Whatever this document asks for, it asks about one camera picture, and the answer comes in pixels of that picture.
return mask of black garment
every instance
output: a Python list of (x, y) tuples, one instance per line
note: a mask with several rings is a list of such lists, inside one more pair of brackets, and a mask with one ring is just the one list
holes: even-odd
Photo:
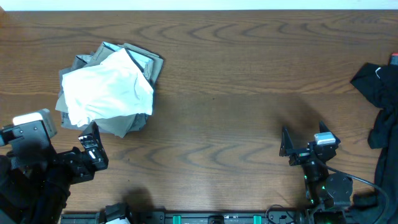
[[(398, 66), (367, 63), (351, 80), (374, 106), (382, 108), (371, 130), (368, 143), (372, 149), (382, 148), (376, 166), (374, 183), (389, 195), (386, 218), (380, 223), (398, 223)], [(374, 223), (384, 208), (384, 197), (354, 195), (350, 208), (359, 223)]]

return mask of gray cloth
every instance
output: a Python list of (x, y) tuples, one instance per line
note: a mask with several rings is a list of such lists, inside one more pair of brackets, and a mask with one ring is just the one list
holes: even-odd
[[(95, 53), (92, 53), (91, 55), (76, 55), (70, 68), (60, 70), (60, 93), (58, 94), (59, 99), (55, 109), (61, 111), (61, 127), (78, 130), (84, 130), (87, 127), (87, 125), (82, 127), (72, 125), (69, 120), (68, 108), (65, 102), (65, 96), (63, 95), (62, 75), (79, 68), (99, 65), (110, 54), (121, 48), (125, 48), (127, 50), (132, 61), (140, 68), (150, 85), (152, 87), (155, 86), (156, 79), (162, 69), (163, 59), (156, 54), (140, 49), (131, 44), (113, 45), (103, 42)], [(130, 131), (141, 130), (146, 124), (147, 118), (148, 115), (146, 114), (133, 114), (130, 116), (117, 116), (110, 119), (95, 119), (95, 121), (101, 133), (113, 133), (123, 138), (124, 135)]]

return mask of cable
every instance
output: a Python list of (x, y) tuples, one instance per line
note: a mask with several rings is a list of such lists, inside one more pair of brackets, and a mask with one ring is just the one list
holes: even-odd
[(387, 211), (388, 211), (388, 206), (389, 206), (389, 203), (390, 203), (390, 198), (389, 198), (388, 194), (387, 194), (383, 189), (381, 189), (379, 186), (377, 186), (376, 184), (374, 184), (374, 183), (372, 183), (372, 182), (369, 182), (369, 181), (367, 181), (367, 180), (364, 180), (364, 179), (362, 179), (362, 178), (356, 177), (356, 176), (351, 175), (351, 174), (347, 174), (347, 173), (342, 172), (342, 171), (340, 171), (340, 170), (336, 170), (336, 169), (334, 169), (334, 168), (331, 168), (330, 166), (328, 166), (328, 165), (326, 165), (325, 163), (323, 163), (323, 162), (318, 158), (318, 156), (317, 156), (314, 152), (313, 152), (313, 154), (315, 155), (315, 160), (316, 160), (316, 162), (317, 162), (320, 166), (322, 166), (323, 168), (326, 168), (326, 169), (328, 169), (328, 170), (330, 170), (330, 171), (333, 171), (333, 172), (336, 172), (336, 173), (343, 174), (343, 175), (345, 175), (345, 176), (347, 176), (347, 177), (350, 177), (350, 178), (352, 178), (352, 179), (359, 180), (360, 182), (362, 182), (362, 183), (364, 183), (364, 184), (368, 184), (368, 185), (374, 187), (376, 190), (380, 191), (380, 193), (383, 194), (384, 199), (386, 200), (386, 204), (385, 204), (385, 206), (384, 206), (383, 212), (379, 215), (379, 217), (376, 219), (376, 221), (374, 221), (373, 224), (378, 224), (378, 223), (384, 218), (384, 216), (386, 216), (386, 213), (387, 213)]
[[(273, 204), (273, 205), (271, 205), (271, 206), (267, 209), (267, 211), (266, 211), (266, 218), (267, 218), (268, 221), (270, 221), (272, 224), (275, 224), (275, 223), (274, 223), (273, 221), (269, 220), (269, 218), (268, 218), (268, 211), (269, 211), (270, 208), (275, 207), (275, 206), (278, 206), (278, 207), (281, 207), (281, 208), (285, 208), (285, 207), (283, 207), (283, 206), (281, 206), (281, 205)], [(293, 218), (293, 216), (292, 216), (291, 214), (289, 214), (288, 211), (285, 211), (285, 212), (286, 212), (286, 214), (293, 220), (292, 223), (294, 223), (294, 218)]]

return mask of wood grain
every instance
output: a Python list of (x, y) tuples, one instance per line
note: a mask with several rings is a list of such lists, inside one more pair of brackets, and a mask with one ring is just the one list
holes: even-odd
[[(329, 165), (373, 180), (366, 142), (378, 109), (349, 81), (398, 48), (397, 11), (8, 12), (0, 21), (0, 124), (49, 108), (58, 70), (101, 41), (163, 56), (154, 115), (124, 139), (101, 136), (109, 169), (71, 187), (65, 211), (135, 208), (259, 210), (304, 198), (300, 167), (278, 156), (324, 120), (341, 138)], [(79, 146), (58, 129), (57, 151)], [(5, 153), (9, 147), (2, 148)], [(369, 187), (354, 183), (355, 191)]]

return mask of pile of clothes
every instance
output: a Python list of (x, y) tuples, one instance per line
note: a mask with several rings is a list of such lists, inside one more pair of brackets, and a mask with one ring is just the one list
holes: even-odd
[[(386, 216), (379, 223), (398, 223), (398, 54), (392, 55), (389, 65), (365, 64), (351, 84), (381, 108), (368, 137), (372, 149), (382, 148), (374, 183), (390, 199)], [(386, 204), (379, 192), (354, 195), (353, 201), (350, 212), (358, 223), (374, 223)]]
[(59, 72), (61, 126), (84, 130), (95, 121), (100, 132), (121, 138), (139, 131), (152, 114), (162, 65), (158, 55), (131, 44), (103, 42), (95, 53), (76, 55)]

